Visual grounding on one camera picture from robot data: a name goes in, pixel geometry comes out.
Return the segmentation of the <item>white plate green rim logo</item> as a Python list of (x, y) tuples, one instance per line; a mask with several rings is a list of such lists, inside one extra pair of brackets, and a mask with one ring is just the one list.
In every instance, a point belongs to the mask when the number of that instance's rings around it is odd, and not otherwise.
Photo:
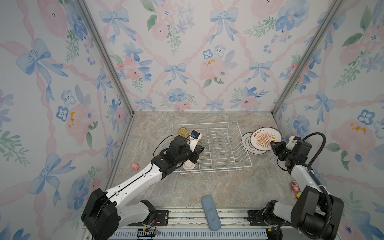
[(256, 148), (254, 148), (251, 144), (251, 136), (252, 136), (252, 132), (248, 132), (248, 133), (245, 133), (243, 136), (242, 136), (242, 145), (243, 147), (251, 154), (253, 155), (262, 155), (262, 154), (265, 154), (266, 151), (260, 151), (260, 150), (257, 150)]

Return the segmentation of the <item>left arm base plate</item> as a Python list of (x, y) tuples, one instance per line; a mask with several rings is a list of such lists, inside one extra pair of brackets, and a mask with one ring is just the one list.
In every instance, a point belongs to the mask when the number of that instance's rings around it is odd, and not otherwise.
[(141, 223), (132, 223), (129, 227), (153, 227), (156, 225), (157, 227), (166, 227), (169, 221), (169, 213), (168, 210), (156, 210), (154, 212), (150, 212), (149, 216)]

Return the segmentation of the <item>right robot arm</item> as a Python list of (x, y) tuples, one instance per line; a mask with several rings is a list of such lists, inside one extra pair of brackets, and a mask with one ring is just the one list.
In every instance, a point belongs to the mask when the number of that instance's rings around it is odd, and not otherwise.
[(294, 206), (276, 200), (267, 203), (262, 221), (268, 225), (287, 224), (312, 240), (335, 239), (344, 202), (332, 196), (305, 162), (312, 145), (293, 137), (289, 143), (271, 142), (279, 161), (285, 162), (288, 173), (296, 180), (301, 195)]

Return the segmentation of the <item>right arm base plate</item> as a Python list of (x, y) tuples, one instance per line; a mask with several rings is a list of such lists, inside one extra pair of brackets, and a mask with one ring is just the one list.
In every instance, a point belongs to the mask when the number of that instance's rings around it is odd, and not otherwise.
[(264, 213), (265, 209), (260, 210), (249, 210), (248, 217), (246, 220), (249, 222), (251, 227), (266, 227), (268, 224), (264, 221)]

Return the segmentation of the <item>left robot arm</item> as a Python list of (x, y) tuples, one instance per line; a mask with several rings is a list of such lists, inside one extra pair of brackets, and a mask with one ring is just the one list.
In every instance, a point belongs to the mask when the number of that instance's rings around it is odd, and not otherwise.
[(153, 225), (156, 208), (148, 200), (141, 200), (135, 205), (128, 203), (184, 163), (196, 164), (205, 149), (198, 144), (201, 138), (197, 131), (193, 131), (188, 138), (174, 135), (169, 147), (153, 157), (140, 172), (106, 191), (93, 191), (81, 216), (92, 238), (107, 240), (117, 229), (131, 224)]

